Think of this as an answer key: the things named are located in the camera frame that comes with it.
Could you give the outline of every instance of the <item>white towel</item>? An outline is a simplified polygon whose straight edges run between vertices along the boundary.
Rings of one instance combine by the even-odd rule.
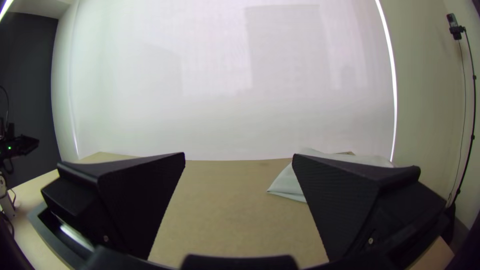
[[[372,165],[372,166],[386,167],[386,168],[394,167],[394,165],[388,159],[382,156],[376,156],[376,155],[361,156],[361,155],[351,155],[351,154],[326,154],[311,148],[303,148],[298,153],[302,155],[319,157],[319,158],[336,160],[336,161],[344,161],[344,162],[351,162],[351,163],[358,163],[358,164]],[[295,176],[295,172],[291,162],[281,171],[281,173],[273,181],[271,186],[267,189],[267,192],[274,195],[289,198],[295,201],[304,202],[304,203],[307,202],[305,200],[302,189],[300,188],[300,184],[299,184],[299,181],[297,180],[297,176]]]

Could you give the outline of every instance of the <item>black cable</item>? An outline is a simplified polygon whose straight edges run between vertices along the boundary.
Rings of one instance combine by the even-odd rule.
[[[10,189],[11,192],[13,192],[13,195],[15,195],[15,197],[13,197],[13,201],[11,202],[11,205],[13,205],[13,208],[15,208],[15,200],[17,199],[17,194],[15,193],[15,191],[13,189]]]
[[[461,129],[460,158],[458,159],[458,165],[456,167],[455,182],[453,182],[450,194],[448,194],[448,203],[446,204],[447,206],[450,205],[452,193],[454,192],[455,186],[457,185],[457,180],[459,179],[460,163],[462,161],[462,149],[464,146],[465,120],[467,118],[467,75],[465,74],[464,53],[462,51],[462,45],[460,44],[460,41],[458,41],[458,47],[460,48],[461,70],[463,71],[463,127]]]
[[[468,44],[468,50],[470,52],[470,62],[471,62],[471,73],[473,74],[473,124],[471,127],[471,136],[470,136],[470,147],[468,148],[468,155],[466,156],[465,168],[463,169],[463,174],[461,175],[460,183],[458,184],[458,188],[456,189],[455,196],[453,197],[452,204],[455,203],[457,200],[458,195],[460,194],[462,184],[465,179],[465,174],[467,173],[467,167],[470,161],[470,155],[472,154],[472,146],[475,140],[475,120],[477,117],[477,76],[475,75],[475,67],[474,67],[474,57],[472,56],[472,48],[470,47],[470,40],[469,35],[467,33],[467,29],[463,27],[463,31],[465,32],[466,42]]]
[[[6,116],[5,116],[5,130],[9,127],[9,111],[10,111],[10,99],[7,90],[3,86],[0,85],[0,89],[3,90],[6,96]]]
[[[10,225],[10,229],[11,229],[11,236],[12,237],[15,237],[15,228],[14,228],[14,225],[12,224],[12,222],[10,221],[9,217],[3,213],[3,211],[0,212],[0,218],[2,218],[3,220],[5,220],[6,223],[8,223]]]

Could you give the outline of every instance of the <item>cardboard surface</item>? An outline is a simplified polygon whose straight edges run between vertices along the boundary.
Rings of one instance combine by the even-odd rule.
[[[128,158],[132,157],[97,153],[81,163]],[[149,261],[178,268],[187,254],[230,257],[289,254],[301,268],[326,263],[328,258],[307,204],[265,192],[290,161],[290,158],[187,161]],[[42,202],[40,189],[57,177],[54,170],[14,188],[21,203],[13,220],[15,240],[37,270],[67,268],[26,216]],[[439,237],[412,269],[444,269],[452,257],[452,251]]]

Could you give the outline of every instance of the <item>white backdrop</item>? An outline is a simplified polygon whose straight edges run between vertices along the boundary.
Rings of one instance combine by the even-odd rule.
[[[55,40],[54,64],[69,51],[57,61],[71,108],[54,122],[71,119],[78,158],[391,157],[392,69],[374,0],[80,0],[73,22]]]

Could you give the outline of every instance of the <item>dark gray wall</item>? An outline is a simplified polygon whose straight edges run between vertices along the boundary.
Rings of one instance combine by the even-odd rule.
[[[0,22],[0,85],[10,97],[9,121],[15,123],[16,136],[40,140],[32,153],[12,160],[10,188],[55,169],[60,161],[50,86],[57,24],[57,19],[12,12]],[[6,109],[0,92],[2,117]]]

